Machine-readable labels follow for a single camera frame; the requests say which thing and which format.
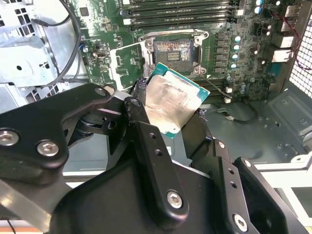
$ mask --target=screw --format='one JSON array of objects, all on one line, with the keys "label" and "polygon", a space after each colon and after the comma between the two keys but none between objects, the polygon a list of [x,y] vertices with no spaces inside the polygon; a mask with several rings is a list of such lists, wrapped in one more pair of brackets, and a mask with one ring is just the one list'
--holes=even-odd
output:
[{"label": "screw", "polygon": [[244,163],[247,167],[252,167],[252,164],[248,160],[244,160]]},{"label": "screw", "polygon": [[182,198],[174,191],[169,191],[167,193],[167,200],[173,208],[179,209],[182,207]]},{"label": "screw", "polygon": [[245,220],[240,216],[239,214],[234,214],[233,215],[233,220],[236,226],[242,231],[246,232],[248,230],[247,223]]},{"label": "screw", "polygon": [[302,118],[301,120],[300,120],[300,124],[306,124],[308,121],[305,119],[305,118]]},{"label": "screw", "polygon": [[88,47],[83,47],[82,51],[83,51],[84,53],[88,53],[88,52],[89,52],[89,48],[88,48]]},{"label": "screw", "polygon": [[140,105],[141,105],[141,103],[140,103],[138,100],[136,100],[135,98],[131,99],[131,102],[132,102],[134,105],[136,105],[136,106],[140,106]]},{"label": "screw", "polygon": [[283,145],[282,143],[278,143],[278,144],[276,145],[276,147],[279,148],[279,149],[283,148],[283,146],[284,146],[284,145]]},{"label": "screw", "polygon": [[52,141],[43,141],[37,146],[37,151],[43,156],[54,156],[59,152],[59,147]]},{"label": "screw", "polygon": [[96,88],[96,93],[101,96],[105,96],[105,91],[102,88]]},{"label": "screw", "polygon": [[11,146],[19,141],[20,137],[17,133],[10,130],[0,131],[0,145]]},{"label": "screw", "polygon": [[221,147],[221,148],[225,148],[225,145],[221,142],[221,141],[218,141],[218,144],[219,144],[219,146]]}]

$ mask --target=green circuit board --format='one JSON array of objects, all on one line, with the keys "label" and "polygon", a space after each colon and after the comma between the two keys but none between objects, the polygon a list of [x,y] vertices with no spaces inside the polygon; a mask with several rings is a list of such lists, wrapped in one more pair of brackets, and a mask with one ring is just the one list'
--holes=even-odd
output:
[{"label": "green circuit board", "polygon": [[[83,34],[83,63],[91,82],[111,83],[127,91],[137,78],[149,74],[144,66],[149,58],[150,64],[162,62],[176,68],[210,90],[211,102],[222,100],[211,83],[221,89],[231,83],[233,101],[246,96],[251,100],[267,98],[279,68],[276,64],[272,68],[264,53],[272,35],[279,33],[279,21],[264,13],[279,12],[293,2],[276,6],[270,0],[71,1]],[[269,35],[263,25],[271,25]],[[177,33],[160,35],[174,30]],[[146,37],[149,33],[158,35]],[[209,36],[196,47],[196,36],[207,33]],[[150,39],[149,57],[144,57],[142,49],[148,47]]]}]

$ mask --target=wire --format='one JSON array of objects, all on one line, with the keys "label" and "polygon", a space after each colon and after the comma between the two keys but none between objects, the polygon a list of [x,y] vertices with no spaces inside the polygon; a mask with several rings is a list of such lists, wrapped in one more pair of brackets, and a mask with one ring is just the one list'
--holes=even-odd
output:
[{"label": "wire", "polygon": [[214,88],[216,88],[221,94],[223,94],[224,96],[226,96],[227,98],[232,99],[232,96],[228,95],[227,93],[223,92],[220,88],[218,88],[217,86],[215,86],[212,82],[210,82],[210,80],[206,79]]},{"label": "wire", "polygon": [[8,224],[10,225],[10,227],[11,227],[11,229],[12,229],[12,232],[13,232],[14,234],[16,234],[16,231],[15,231],[15,229],[14,229],[12,223],[10,222],[10,220],[7,219],[6,221],[7,221]]},{"label": "wire", "polygon": [[258,116],[259,116],[258,111],[250,103],[248,103],[246,101],[243,102],[243,103],[245,103],[254,113],[254,116],[251,119],[249,119],[249,120],[239,120],[239,119],[234,118],[233,116],[231,116],[229,114],[229,112],[228,112],[228,110],[226,108],[219,108],[218,112],[223,114],[226,119],[228,119],[230,121],[233,121],[235,123],[248,124],[248,123],[254,122],[256,119],[258,119]]},{"label": "wire", "polygon": [[65,19],[63,19],[59,23],[47,23],[46,21],[43,21],[40,19],[31,19],[31,22],[39,24],[43,27],[57,27],[57,26],[65,24],[69,19],[70,19],[70,15],[68,15]]},{"label": "wire", "polygon": [[80,47],[80,40],[81,40],[81,30],[80,30],[80,26],[79,26],[79,23],[75,17],[75,14],[70,10],[69,6],[63,1],[63,0],[59,0],[60,3],[62,3],[62,5],[64,6],[64,8],[66,9],[66,11],[68,12],[68,15],[70,17],[70,19],[72,20],[72,23],[73,23],[73,28],[74,28],[74,31],[77,35],[77,40],[76,40],[76,43],[74,45],[74,48],[73,48],[73,52],[72,54],[70,55],[64,69],[59,73],[58,77],[48,83],[47,85],[44,85],[42,87],[47,87],[47,86],[51,86],[51,85],[54,85],[55,83],[58,83],[60,82],[64,76],[67,74],[67,72],[69,71],[69,69],[71,68],[71,66],[73,65],[74,61],[75,61],[75,57],[79,51],[79,47]]},{"label": "wire", "polygon": [[295,61],[296,63],[298,64],[298,67],[301,68],[302,70],[305,70],[305,71],[311,71],[312,68],[310,67],[306,67],[306,66],[303,66],[299,60],[298,60],[298,52],[300,50],[300,45],[301,45],[301,41],[302,41],[302,38],[301,36],[299,35],[299,33],[295,30],[295,28],[288,22],[288,20],[283,17],[283,16],[280,16],[279,14],[273,12],[272,16],[275,16],[275,17],[278,17],[280,18],[283,22],[285,22],[288,27],[294,32],[295,34],[295,37],[296,37],[296,43],[294,45],[294,48],[292,49],[293,50],[293,53],[294,53],[294,57],[295,57]]}]

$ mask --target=motherboard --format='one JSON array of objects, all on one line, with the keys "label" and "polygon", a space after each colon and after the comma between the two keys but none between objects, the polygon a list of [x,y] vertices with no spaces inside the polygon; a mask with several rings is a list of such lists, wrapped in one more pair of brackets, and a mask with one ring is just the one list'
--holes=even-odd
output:
[{"label": "motherboard", "polygon": [[210,103],[268,98],[292,56],[290,26],[300,10],[294,0],[72,0],[71,7],[92,83],[127,92],[163,63],[209,90]]}]

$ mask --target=red wire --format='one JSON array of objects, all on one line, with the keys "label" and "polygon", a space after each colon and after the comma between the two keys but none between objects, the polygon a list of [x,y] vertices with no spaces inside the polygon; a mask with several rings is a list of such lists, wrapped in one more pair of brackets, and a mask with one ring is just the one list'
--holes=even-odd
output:
[{"label": "red wire", "polygon": [[298,52],[299,52],[299,49],[300,49],[300,44],[301,44],[301,41],[302,41],[301,36],[298,34],[298,32],[295,30],[295,28],[287,21],[287,19],[286,19],[285,17],[280,16],[280,15],[278,15],[278,14],[275,13],[275,12],[273,12],[273,16],[278,17],[278,18],[280,18],[281,20],[283,20],[283,22],[285,22],[285,23],[289,26],[289,28],[295,33],[295,36],[296,36],[296,44],[295,44],[295,47],[294,47],[294,50],[293,50],[295,60],[296,60],[296,62],[297,62],[297,64],[298,64],[298,67],[299,67],[299,68],[301,68],[301,69],[303,69],[303,70],[306,70],[306,71],[311,71],[312,68],[302,66],[302,65],[300,64],[298,58],[297,58]]}]

